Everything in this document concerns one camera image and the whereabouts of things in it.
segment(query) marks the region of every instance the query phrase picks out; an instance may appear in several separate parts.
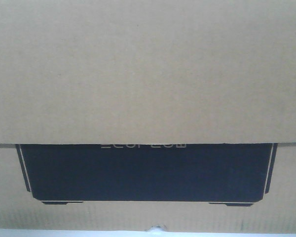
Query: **cardboard box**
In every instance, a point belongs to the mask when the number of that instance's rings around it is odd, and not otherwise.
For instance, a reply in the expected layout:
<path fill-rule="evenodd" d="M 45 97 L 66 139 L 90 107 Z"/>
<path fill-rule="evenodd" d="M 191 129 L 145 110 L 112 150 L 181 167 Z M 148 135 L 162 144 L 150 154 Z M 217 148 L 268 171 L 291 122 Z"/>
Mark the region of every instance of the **cardboard box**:
<path fill-rule="evenodd" d="M 251 207 L 43 205 L 14 144 L 279 143 Z M 0 1 L 0 228 L 296 233 L 296 0 Z"/>

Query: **black product illustration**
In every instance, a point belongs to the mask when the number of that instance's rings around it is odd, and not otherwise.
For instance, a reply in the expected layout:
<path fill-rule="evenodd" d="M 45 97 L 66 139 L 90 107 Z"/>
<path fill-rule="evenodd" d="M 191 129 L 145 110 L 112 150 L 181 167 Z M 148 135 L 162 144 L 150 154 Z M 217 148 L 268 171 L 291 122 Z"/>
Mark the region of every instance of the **black product illustration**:
<path fill-rule="evenodd" d="M 201 201 L 250 206 L 269 191 L 277 144 L 16 145 L 45 204 Z"/>

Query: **white outline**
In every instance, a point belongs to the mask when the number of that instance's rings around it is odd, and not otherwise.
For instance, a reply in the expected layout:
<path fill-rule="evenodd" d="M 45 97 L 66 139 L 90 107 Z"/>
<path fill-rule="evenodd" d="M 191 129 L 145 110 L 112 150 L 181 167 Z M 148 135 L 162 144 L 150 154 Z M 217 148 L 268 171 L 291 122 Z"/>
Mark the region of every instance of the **white outline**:
<path fill-rule="evenodd" d="M 22 150 L 21 150 L 21 146 L 19 146 L 19 147 L 20 147 L 20 152 L 21 152 L 21 157 L 22 157 L 22 162 L 23 162 L 23 165 L 24 165 L 26 177 L 28 179 L 29 187 L 30 187 L 30 190 L 32 192 L 31 184 L 30 184 L 30 181 L 29 181 L 29 177 L 28 177 L 27 170 L 26 170 L 25 163 L 24 163 L 24 159 L 23 159 L 23 153 L 22 153 Z M 270 157 L 269 157 L 269 162 L 268 162 L 268 167 L 267 167 L 267 173 L 266 173 L 266 179 L 265 179 L 265 185 L 264 185 L 264 191 L 263 191 L 262 199 L 264 198 L 265 191 L 266 191 L 267 180 L 268 180 L 269 171 L 270 171 L 270 167 L 271 167 L 273 150 L 274 150 L 274 143 L 272 143 L 272 148 L 271 148 L 271 152 L 270 152 Z M 106 201 L 106 200 L 39 200 L 39 201 L 41 201 L 41 202 L 68 202 L 68 203 L 70 203 L 70 202 Z M 233 202 L 233 201 L 187 201 L 187 202 L 207 202 L 207 203 L 213 203 L 213 204 L 219 204 L 219 203 L 221 203 L 221 204 L 224 204 L 224 203 L 226 203 L 226 204 L 228 204 L 228 203 L 231 203 L 231 204 L 254 204 L 254 203 L 256 203 L 256 202 Z"/>
<path fill-rule="evenodd" d="M 32 193 L 31 183 L 30 183 L 30 179 L 29 179 L 28 171 L 27 171 L 27 169 L 26 169 L 26 165 L 25 165 L 25 162 L 24 162 L 23 152 L 22 152 L 22 148 L 21 148 L 21 145 L 20 145 L 20 144 L 19 144 L 19 149 L 20 149 L 20 154 L 21 154 L 21 158 L 22 158 L 22 163 L 23 163 L 23 167 L 24 167 L 25 175 L 26 175 L 26 178 L 27 178 L 27 180 L 28 180 L 28 184 L 29 184 L 30 192 Z"/>
<path fill-rule="evenodd" d="M 269 158 L 269 161 L 268 161 L 268 167 L 267 167 L 267 173 L 266 173 L 266 179 L 265 179 L 265 186 L 264 186 L 264 191 L 263 191 L 263 197 L 262 198 L 264 198 L 265 191 L 266 191 L 268 174 L 270 172 L 271 161 L 272 161 L 272 156 L 273 156 L 273 149 L 274 149 L 274 143 L 272 143 L 272 148 L 271 148 L 271 152 L 270 152 L 270 158 Z"/>

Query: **box lid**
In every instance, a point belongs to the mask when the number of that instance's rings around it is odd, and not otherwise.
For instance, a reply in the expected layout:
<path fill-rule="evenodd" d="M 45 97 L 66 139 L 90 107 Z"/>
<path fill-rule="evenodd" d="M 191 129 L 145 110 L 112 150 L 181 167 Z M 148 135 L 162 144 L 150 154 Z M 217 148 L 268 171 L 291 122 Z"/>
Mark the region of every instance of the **box lid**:
<path fill-rule="evenodd" d="M 0 143 L 256 142 L 296 142 L 296 1 L 0 1 Z"/>

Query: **corrugated cardboard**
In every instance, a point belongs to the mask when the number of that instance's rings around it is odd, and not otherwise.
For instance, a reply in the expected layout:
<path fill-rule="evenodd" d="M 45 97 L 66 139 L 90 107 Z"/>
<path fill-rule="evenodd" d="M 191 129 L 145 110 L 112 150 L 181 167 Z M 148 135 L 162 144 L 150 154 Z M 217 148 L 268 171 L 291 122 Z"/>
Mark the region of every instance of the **corrugated cardboard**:
<path fill-rule="evenodd" d="M 206 202 L 44 205 L 26 191 L 16 149 L 0 146 L 0 228 L 296 233 L 296 144 L 279 144 L 270 191 L 251 207 Z"/>
<path fill-rule="evenodd" d="M 0 143 L 296 142 L 296 0 L 0 1 Z"/>
<path fill-rule="evenodd" d="M 251 207 L 43 205 L 0 145 L 0 228 L 296 233 L 296 0 L 0 1 L 0 144 L 266 142 Z"/>

